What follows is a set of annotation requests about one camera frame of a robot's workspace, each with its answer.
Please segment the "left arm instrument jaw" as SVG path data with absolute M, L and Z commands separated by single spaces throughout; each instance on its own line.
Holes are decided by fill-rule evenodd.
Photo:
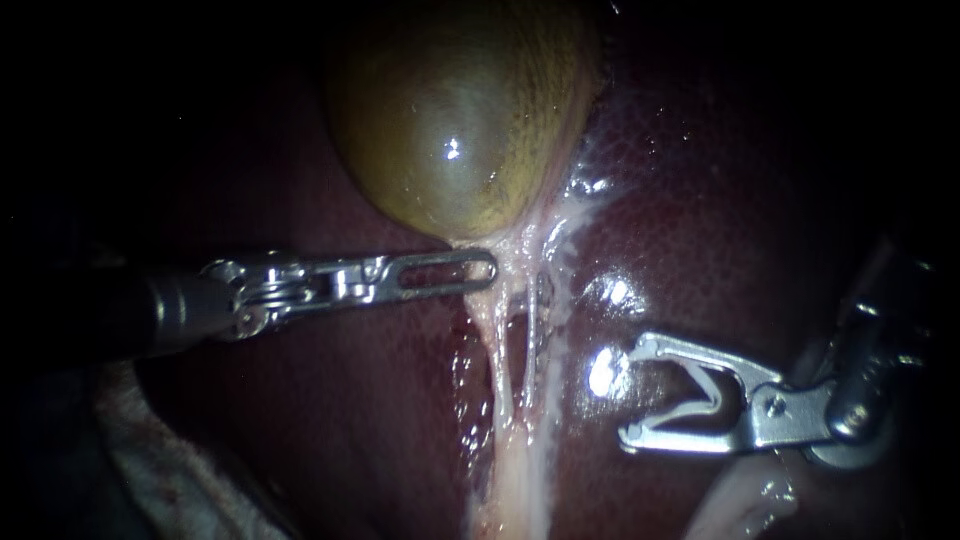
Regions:
M 497 277 L 497 259 L 483 249 L 387 257 L 370 281 L 365 302 L 407 302 L 471 294 L 491 287 Z

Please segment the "left arm instrument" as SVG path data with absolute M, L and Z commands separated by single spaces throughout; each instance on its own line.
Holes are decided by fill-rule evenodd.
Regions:
M 151 356 L 218 341 L 237 342 L 299 318 L 370 300 L 382 257 L 309 259 L 271 251 L 200 267 L 153 269 Z

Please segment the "right arm instrument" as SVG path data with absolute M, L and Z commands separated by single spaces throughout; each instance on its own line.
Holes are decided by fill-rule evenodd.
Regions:
M 894 445 L 900 407 L 932 337 L 924 311 L 857 303 L 810 384 L 758 389 L 757 448 L 798 449 L 817 465 L 844 471 L 877 464 Z

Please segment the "right arm instrument jaw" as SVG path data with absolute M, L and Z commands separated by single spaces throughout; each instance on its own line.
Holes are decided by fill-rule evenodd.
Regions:
M 631 362 L 670 362 L 682 367 L 693 379 L 700 380 L 708 372 L 731 376 L 743 392 L 770 383 L 784 381 L 781 373 L 742 356 L 721 351 L 663 333 L 642 333 L 628 354 Z
M 749 439 L 735 432 L 718 434 L 655 429 L 642 423 L 628 423 L 617 428 L 622 450 L 627 453 L 660 451 L 692 454 L 740 454 L 756 447 Z

